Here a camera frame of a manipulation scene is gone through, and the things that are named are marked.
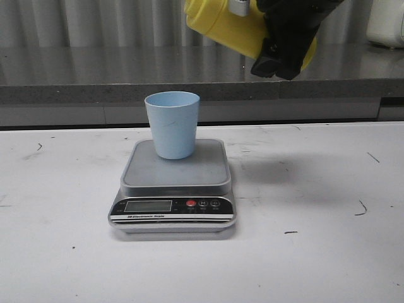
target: digital kitchen scale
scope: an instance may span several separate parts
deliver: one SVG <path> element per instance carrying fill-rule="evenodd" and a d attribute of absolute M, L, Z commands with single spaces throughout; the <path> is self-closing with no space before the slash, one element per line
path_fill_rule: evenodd
<path fill-rule="evenodd" d="M 196 140 L 184 159 L 159 157 L 153 141 L 138 142 L 110 209 L 110 224 L 126 233 L 220 232 L 236 212 L 224 143 Z"/>

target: corrugated metal wall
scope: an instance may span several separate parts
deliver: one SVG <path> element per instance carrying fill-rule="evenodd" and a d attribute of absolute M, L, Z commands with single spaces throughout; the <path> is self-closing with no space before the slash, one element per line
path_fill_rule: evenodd
<path fill-rule="evenodd" d="M 365 42 L 372 0 L 345 0 L 319 43 Z M 184 0 L 0 0 L 0 47 L 213 45 L 186 26 Z"/>

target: digital display screen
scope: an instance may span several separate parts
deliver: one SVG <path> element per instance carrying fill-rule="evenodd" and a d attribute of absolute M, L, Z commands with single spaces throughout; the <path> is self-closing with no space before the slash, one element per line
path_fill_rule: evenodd
<path fill-rule="evenodd" d="M 125 212 L 171 211 L 172 200 L 128 201 Z"/>

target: white table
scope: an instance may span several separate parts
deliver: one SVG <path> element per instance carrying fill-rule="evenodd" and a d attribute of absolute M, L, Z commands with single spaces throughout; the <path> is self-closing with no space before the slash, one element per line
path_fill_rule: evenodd
<path fill-rule="evenodd" d="M 225 240 L 112 231 L 119 178 L 150 136 L 0 133 L 0 302 L 404 302 L 404 123 L 198 128 L 226 144 Z"/>

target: cup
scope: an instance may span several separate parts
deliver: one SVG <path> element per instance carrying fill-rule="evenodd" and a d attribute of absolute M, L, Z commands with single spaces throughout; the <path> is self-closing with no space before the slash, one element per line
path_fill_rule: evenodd
<path fill-rule="evenodd" d="M 157 155 L 186 158 L 195 150 L 200 97 L 189 92 L 161 92 L 145 98 Z"/>

